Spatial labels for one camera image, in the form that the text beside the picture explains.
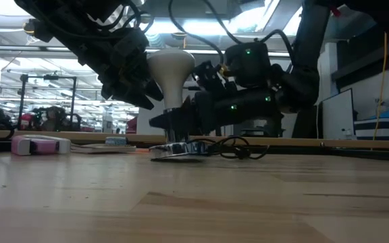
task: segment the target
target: white cylinder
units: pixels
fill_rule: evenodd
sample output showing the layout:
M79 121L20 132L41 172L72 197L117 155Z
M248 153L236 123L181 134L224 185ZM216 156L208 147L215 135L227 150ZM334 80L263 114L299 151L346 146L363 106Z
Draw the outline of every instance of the white cylinder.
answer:
M163 93L165 109L182 105L182 87L195 67L195 58L179 49L163 49L148 58L151 75Z

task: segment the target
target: wooden table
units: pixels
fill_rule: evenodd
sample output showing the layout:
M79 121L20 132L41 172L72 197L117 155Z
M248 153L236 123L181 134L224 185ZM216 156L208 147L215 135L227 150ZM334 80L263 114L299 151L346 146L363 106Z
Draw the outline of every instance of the wooden table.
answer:
M0 242L389 242L389 161L2 153Z

